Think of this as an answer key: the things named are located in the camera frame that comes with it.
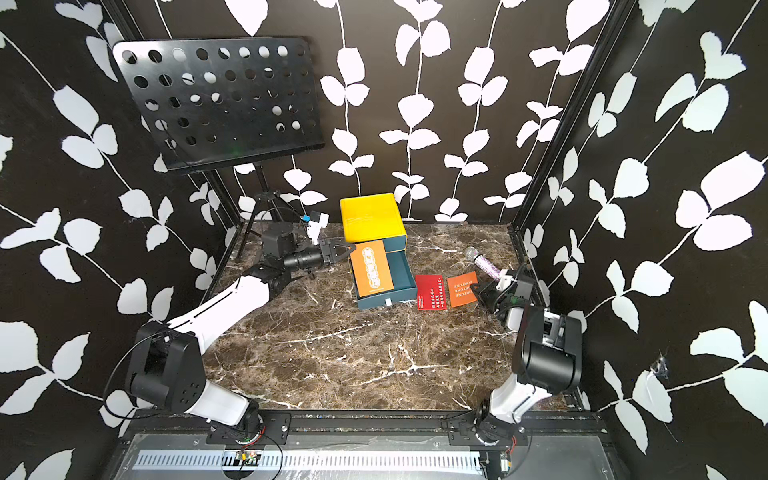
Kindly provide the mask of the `orange postcard with white pattern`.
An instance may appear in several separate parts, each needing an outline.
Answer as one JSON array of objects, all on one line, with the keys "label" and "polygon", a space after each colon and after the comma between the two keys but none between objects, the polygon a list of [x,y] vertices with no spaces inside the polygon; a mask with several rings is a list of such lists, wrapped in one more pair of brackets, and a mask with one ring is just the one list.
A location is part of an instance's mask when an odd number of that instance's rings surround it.
[{"label": "orange postcard with white pattern", "polygon": [[350,255],[355,285],[360,297],[389,292],[394,282],[382,240],[358,243]]}]

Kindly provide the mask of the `orange postcard with text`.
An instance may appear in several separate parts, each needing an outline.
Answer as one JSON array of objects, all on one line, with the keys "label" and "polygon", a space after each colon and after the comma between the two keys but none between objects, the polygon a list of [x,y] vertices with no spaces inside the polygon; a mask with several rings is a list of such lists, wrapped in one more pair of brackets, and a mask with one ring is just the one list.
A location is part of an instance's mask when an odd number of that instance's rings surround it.
[{"label": "orange postcard with text", "polygon": [[449,278],[447,285],[451,307],[458,308],[475,303],[477,298],[472,290],[472,286],[477,283],[478,279],[474,271]]}]

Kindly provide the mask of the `red postcard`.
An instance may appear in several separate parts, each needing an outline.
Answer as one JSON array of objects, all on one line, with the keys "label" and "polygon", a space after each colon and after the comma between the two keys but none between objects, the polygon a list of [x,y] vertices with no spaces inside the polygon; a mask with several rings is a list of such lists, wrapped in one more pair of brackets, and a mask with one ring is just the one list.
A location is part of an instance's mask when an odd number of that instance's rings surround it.
[{"label": "red postcard", "polygon": [[441,275],[416,275],[414,280],[419,311],[441,311],[448,308],[444,278]]}]

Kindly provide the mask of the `yellow teal drawer cabinet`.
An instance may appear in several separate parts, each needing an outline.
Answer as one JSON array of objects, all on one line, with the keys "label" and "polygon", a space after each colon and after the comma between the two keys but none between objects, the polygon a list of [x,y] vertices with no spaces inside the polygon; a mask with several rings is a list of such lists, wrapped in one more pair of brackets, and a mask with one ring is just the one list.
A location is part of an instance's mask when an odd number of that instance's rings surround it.
[{"label": "yellow teal drawer cabinet", "polygon": [[341,199],[340,211],[344,237],[348,243],[406,236],[393,193]]}]

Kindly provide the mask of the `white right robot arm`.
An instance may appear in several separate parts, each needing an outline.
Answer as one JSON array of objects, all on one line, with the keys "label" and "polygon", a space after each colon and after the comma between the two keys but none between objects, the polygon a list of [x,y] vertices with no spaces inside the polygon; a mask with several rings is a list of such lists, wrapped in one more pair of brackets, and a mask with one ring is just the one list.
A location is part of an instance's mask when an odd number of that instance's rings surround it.
[{"label": "white right robot arm", "polygon": [[576,388],[582,375],[582,322],[534,301],[529,279],[502,276],[472,287],[476,299],[516,335],[512,373],[476,414],[483,442],[510,440],[538,402]]}]

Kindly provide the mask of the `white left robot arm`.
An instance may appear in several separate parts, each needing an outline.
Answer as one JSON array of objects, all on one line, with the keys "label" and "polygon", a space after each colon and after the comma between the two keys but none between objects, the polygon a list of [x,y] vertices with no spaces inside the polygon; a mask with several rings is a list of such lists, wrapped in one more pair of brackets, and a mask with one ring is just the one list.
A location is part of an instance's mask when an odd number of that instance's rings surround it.
[{"label": "white left robot arm", "polygon": [[278,297],[295,272],[340,263],[354,251],[343,239],[330,238],[283,257],[263,255],[191,312],[166,324],[144,324],[126,355],[126,393],[161,410],[203,418],[218,429],[256,435],[261,431],[258,402],[209,380],[203,355],[240,320]]}]

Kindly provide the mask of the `purple rhinestone microphone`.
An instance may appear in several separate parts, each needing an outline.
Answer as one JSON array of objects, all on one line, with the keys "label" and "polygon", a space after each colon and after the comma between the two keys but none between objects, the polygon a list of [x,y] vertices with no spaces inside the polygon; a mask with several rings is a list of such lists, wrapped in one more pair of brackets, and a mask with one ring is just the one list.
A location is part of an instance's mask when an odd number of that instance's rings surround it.
[{"label": "purple rhinestone microphone", "polygon": [[484,255],[482,255],[475,247],[472,247],[472,246],[467,247],[464,250],[464,256],[470,263],[474,264],[476,267],[482,270],[486,275],[488,275],[489,277],[491,277],[496,281],[500,281],[502,278],[507,276],[506,269],[499,269],[498,267],[496,267]]}]

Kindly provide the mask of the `black perforated music stand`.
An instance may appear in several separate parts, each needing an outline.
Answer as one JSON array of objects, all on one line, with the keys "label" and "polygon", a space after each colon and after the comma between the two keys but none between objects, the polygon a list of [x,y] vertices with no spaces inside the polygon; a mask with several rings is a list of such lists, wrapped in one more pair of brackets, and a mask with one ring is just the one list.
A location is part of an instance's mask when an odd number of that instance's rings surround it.
[{"label": "black perforated music stand", "polygon": [[299,37],[122,41],[113,57],[169,172],[258,165],[325,145]]}]

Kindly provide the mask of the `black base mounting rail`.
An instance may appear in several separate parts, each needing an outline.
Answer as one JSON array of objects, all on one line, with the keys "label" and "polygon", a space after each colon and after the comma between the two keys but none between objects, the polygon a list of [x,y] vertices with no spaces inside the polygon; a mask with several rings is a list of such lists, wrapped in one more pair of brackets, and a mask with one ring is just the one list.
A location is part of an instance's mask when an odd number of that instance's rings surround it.
[{"label": "black base mounting rail", "polygon": [[505,422],[485,409],[440,410],[271,410],[258,418],[280,444],[299,435],[437,435],[452,446],[506,447],[525,445],[531,437],[587,436],[607,443],[601,417],[572,411],[529,411],[520,423]]}]

